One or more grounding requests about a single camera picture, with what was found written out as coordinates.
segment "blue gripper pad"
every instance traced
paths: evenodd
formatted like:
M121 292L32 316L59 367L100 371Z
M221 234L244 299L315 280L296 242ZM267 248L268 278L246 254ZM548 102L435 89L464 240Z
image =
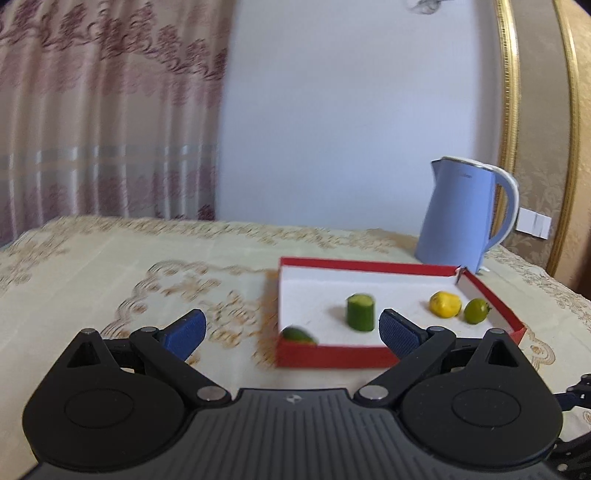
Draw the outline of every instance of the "blue gripper pad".
M206 329L205 315L194 309L161 330L157 338L166 350L185 361L203 342Z
M398 312L386 309L379 317L379 337L394 355L403 359L425 342L428 334Z

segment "white wall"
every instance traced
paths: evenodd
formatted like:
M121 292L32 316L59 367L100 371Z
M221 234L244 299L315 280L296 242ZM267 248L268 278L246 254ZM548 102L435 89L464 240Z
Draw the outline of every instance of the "white wall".
M419 233L431 160L496 162L494 1L239 0L219 218Z

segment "yellow lemon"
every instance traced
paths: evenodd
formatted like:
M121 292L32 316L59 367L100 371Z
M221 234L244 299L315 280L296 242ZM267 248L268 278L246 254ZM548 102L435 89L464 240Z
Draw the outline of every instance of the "yellow lemon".
M429 300L429 310L442 319L455 317L461 309L460 297L447 291L438 291Z

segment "beige tablecloth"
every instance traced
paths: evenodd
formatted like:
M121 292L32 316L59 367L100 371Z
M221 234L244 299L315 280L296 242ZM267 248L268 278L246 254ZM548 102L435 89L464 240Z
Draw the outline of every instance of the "beige tablecloth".
M330 231L242 223L91 216L52 221L0 252L0 478L35 459L21 429L27 399L83 327L125 337L192 308L209 322L188 360L230 389L357 389L378 371L273 368L279 257L416 262L414 239L381 230ZM528 326L520 347L553 391L591 372L591 304L503 248L481 276ZM563 438L591 428L565 417Z

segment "green fruit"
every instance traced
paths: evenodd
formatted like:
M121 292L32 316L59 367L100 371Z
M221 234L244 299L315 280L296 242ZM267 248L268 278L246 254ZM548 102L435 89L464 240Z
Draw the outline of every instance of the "green fruit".
M299 327L285 327L281 331L281 336L285 340L290 340L291 342L311 343L313 345L318 344L308 332Z
M375 328L375 300L366 293L356 293L347 299L347 324L358 332L371 332Z
M485 299L474 299L468 302L464 309L464 319L471 325L476 325L486 319L491 306Z

